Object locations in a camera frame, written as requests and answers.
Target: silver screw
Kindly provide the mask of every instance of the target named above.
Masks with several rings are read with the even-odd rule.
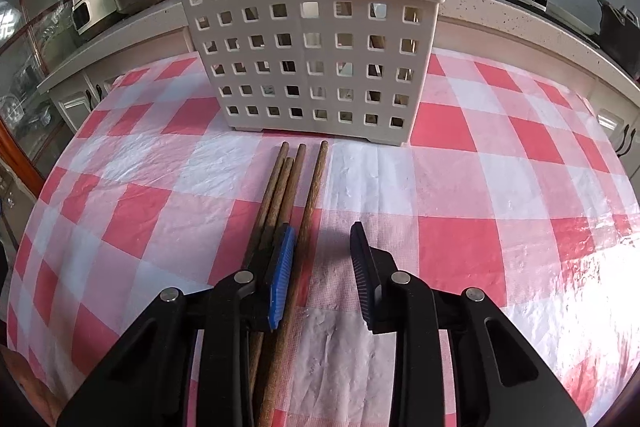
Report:
[[[164,302],[175,301],[175,299],[177,299],[179,295],[180,291],[178,290],[178,288],[165,288],[160,292],[160,298]]]
[[[465,294],[473,302],[480,302],[484,299],[484,292],[480,288],[467,288]]]
[[[397,271],[391,274],[391,280],[396,284],[407,284],[411,276],[407,272]]]
[[[249,270],[242,270],[234,275],[234,281],[238,284],[247,284],[254,280],[254,274],[252,274]]]

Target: beige utensil basket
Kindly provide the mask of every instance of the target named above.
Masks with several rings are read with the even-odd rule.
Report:
[[[444,0],[181,1],[230,126],[408,140]]]

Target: table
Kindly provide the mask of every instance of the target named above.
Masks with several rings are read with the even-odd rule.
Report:
[[[114,86],[50,174],[10,289],[10,345],[65,397],[161,289],[199,291],[239,268],[283,139],[308,147],[299,223],[322,139],[229,128],[197,54]],[[434,50],[410,144],[329,142],[274,425],[386,425],[395,338],[360,315],[356,220],[432,287],[484,289],[593,425],[640,361],[640,210],[588,103]]]

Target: red and white checkered tablecloth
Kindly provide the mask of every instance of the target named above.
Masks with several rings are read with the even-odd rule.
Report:
[[[283,139],[308,147],[299,222],[322,139],[229,128],[197,54],[115,86],[47,180],[10,290],[10,344],[67,397],[161,289],[198,291],[239,268]],[[395,339],[360,315],[356,220],[433,288],[483,288],[594,424],[640,360],[640,210],[588,105],[434,50],[410,145],[329,142],[274,425],[387,425]]]

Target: black pot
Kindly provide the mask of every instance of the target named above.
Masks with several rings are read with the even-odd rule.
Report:
[[[640,27],[638,18],[625,7],[614,8],[607,0],[598,0],[602,10],[600,35],[596,42],[632,79],[640,78]]]

